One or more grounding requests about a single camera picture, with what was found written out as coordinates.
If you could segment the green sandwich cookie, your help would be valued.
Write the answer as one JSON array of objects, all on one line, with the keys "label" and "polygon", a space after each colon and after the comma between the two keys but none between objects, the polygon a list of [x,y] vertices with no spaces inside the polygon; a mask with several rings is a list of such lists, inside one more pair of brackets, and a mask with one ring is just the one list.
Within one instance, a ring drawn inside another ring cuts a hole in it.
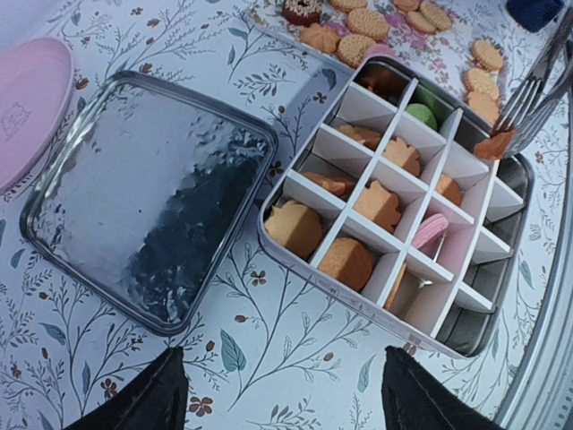
[{"label": "green sandwich cookie", "polygon": [[433,131],[438,130],[436,116],[426,105],[422,103],[411,103],[407,105],[405,111]]}]

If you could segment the metal tongs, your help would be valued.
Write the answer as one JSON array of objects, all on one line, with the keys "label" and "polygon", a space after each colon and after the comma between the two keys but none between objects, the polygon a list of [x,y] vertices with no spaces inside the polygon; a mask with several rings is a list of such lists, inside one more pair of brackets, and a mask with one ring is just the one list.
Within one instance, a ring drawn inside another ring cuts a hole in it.
[{"label": "metal tongs", "polygon": [[568,65],[560,78],[543,91],[549,81],[561,50],[572,31],[572,8],[569,6],[556,31],[547,41],[526,78],[509,98],[492,130],[494,159],[506,159],[524,150],[533,142],[572,84],[572,66]]}]

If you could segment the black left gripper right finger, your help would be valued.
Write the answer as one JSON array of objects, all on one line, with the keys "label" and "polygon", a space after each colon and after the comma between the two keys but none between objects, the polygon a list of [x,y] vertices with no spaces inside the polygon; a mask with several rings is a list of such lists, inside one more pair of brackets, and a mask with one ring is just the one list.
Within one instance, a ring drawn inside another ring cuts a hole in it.
[{"label": "black left gripper right finger", "polygon": [[402,348],[386,347],[381,386],[388,429],[498,429],[467,406]]}]

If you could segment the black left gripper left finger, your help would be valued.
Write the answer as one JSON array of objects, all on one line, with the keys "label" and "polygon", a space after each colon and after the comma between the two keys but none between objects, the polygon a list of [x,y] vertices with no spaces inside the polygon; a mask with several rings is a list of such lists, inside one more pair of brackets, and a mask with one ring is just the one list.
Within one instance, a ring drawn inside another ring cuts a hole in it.
[{"label": "black left gripper left finger", "polygon": [[67,429],[183,429],[186,405],[184,350],[166,348],[115,397]]}]

